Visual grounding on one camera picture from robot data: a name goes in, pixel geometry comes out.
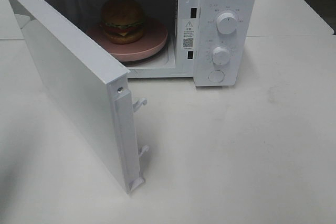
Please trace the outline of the round white door release button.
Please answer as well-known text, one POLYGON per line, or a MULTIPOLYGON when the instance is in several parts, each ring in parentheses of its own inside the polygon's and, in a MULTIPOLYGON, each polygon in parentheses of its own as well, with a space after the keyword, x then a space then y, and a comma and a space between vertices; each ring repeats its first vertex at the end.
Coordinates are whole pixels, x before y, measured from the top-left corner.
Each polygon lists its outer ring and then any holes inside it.
POLYGON ((208 76, 209 81, 213 83, 221 83, 224 78, 225 74, 221 70, 214 70, 208 76))

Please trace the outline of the pink round plate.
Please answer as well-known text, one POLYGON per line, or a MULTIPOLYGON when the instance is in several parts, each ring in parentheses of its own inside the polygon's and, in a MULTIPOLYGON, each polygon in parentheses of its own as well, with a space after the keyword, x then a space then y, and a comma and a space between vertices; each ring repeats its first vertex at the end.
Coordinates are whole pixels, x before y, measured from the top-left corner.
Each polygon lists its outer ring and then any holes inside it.
POLYGON ((167 28, 155 18, 149 18, 146 22, 144 36, 130 44, 112 43, 98 24, 89 28, 86 34, 120 62, 151 57, 165 46, 168 38, 167 28))

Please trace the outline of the white microwave door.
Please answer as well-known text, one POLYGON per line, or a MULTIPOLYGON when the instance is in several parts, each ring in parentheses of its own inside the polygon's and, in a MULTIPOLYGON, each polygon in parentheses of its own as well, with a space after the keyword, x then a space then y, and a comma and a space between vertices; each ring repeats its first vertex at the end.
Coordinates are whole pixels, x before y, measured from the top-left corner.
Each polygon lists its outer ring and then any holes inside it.
POLYGON ((9 0, 49 95, 129 193, 144 179, 128 69, 45 0, 9 0))

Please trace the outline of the burger with lettuce and tomato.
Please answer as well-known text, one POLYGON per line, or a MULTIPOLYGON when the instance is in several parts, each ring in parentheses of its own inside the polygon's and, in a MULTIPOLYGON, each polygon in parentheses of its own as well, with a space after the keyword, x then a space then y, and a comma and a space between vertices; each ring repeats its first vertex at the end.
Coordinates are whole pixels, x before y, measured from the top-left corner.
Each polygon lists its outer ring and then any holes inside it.
POLYGON ((145 34, 146 16, 135 0, 108 0, 100 17, 104 34, 114 44, 130 44, 145 34))

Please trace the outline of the glass microwave turntable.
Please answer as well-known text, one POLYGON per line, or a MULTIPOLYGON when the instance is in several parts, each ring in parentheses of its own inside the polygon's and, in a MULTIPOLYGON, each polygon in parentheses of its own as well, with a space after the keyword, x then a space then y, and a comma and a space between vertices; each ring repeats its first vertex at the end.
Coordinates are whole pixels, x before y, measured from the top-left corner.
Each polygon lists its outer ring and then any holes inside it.
POLYGON ((169 61, 169 55, 167 54, 166 50, 162 50, 150 57, 147 57, 145 59, 136 60, 136 61, 128 61, 128 62, 122 62, 125 66, 145 66, 145 67, 151 67, 151 66, 161 66, 166 64, 169 61))

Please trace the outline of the white lower timer knob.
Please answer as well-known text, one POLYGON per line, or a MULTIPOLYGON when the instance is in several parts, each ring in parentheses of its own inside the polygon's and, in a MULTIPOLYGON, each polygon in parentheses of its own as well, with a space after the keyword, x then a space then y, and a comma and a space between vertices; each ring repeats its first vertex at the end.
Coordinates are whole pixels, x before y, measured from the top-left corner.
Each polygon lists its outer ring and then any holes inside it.
POLYGON ((219 46, 213 49, 212 61, 215 65, 223 66, 230 62, 232 52, 224 46, 219 46))

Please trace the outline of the white warning label sticker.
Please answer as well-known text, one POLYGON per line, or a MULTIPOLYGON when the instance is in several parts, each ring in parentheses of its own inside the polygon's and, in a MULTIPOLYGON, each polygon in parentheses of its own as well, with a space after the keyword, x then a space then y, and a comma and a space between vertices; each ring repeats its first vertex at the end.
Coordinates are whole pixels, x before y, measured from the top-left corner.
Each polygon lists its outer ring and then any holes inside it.
POLYGON ((194 19, 182 20, 182 48, 185 50, 192 50, 195 46, 197 25, 194 19))

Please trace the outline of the white microwave oven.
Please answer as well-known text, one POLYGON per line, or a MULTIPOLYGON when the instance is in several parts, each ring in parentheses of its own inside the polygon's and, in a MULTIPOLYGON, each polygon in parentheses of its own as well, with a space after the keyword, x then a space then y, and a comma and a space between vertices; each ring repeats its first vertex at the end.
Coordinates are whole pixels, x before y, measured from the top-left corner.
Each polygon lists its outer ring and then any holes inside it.
MULTIPOLYGON (((86 34, 91 26, 99 22, 101 7, 108 0, 45 1, 86 34)), ((147 16, 160 20, 166 26, 169 61, 151 67, 124 65, 129 71, 128 79, 190 77, 197 87, 234 85, 255 0, 136 1, 147 16), (237 29, 229 35, 220 34, 215 24, 217 15, 225 10, 232 10, 238 16, 237 29), (197 35, 192 50, 182 48, 183 19, 196 20, 197 35), (215 65, 212 61, 213 49, 219 46, 227 47, 232 52, 230 62, 223 66, 215 65), (225 74, 221 83, 209 81, 208 76, 214 70, 221 70, 225 74)))

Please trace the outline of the white upper microwave knob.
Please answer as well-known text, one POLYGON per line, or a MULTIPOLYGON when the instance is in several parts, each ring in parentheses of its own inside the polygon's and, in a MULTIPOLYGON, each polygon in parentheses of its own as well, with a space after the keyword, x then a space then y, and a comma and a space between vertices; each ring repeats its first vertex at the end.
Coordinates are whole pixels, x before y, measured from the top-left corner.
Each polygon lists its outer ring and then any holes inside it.
POLYGON ((229 35, 237 29, 238 16, 232 10, 225 10, 215 18, 217 30, 222 35, 229 35))

